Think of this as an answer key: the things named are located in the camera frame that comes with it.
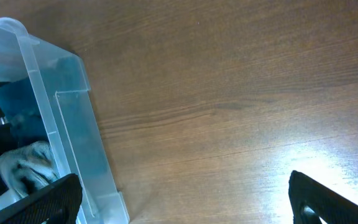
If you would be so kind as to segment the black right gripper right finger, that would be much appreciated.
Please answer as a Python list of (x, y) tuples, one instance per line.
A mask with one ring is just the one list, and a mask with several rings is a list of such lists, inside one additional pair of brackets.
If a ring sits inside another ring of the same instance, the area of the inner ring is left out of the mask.
[(358, 205), (311, 177), (294, 170), (288, 183), (294, 223), (358, 223)]

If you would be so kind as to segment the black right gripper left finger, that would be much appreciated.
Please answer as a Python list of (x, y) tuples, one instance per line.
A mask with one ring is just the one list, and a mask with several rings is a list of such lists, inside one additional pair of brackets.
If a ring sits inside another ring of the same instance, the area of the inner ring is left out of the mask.
[(68, 174), (0, 210), (0, 224), (75, 224), (83, 198), (76, 174)]

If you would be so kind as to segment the light blue jeans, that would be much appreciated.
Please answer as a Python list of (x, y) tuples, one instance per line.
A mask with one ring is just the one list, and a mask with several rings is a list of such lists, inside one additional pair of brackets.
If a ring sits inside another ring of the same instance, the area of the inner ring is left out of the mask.
[(37, 141), (0, 156), (0, 210), (59, 179), (50, 144)]

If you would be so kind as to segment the teal blue garment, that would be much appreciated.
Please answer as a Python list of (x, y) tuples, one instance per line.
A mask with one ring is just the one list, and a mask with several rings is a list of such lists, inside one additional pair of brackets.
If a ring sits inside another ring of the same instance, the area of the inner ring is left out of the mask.
[(75, 57), (53, 60), (40, 71), (46, 101), (36, 99), (29, 78), (0, 87), (0, 107), (19, 147), (50, 144), (60, 175), (75, 173), (88, 197), (115, 193), (86, 85), (83, 63)]

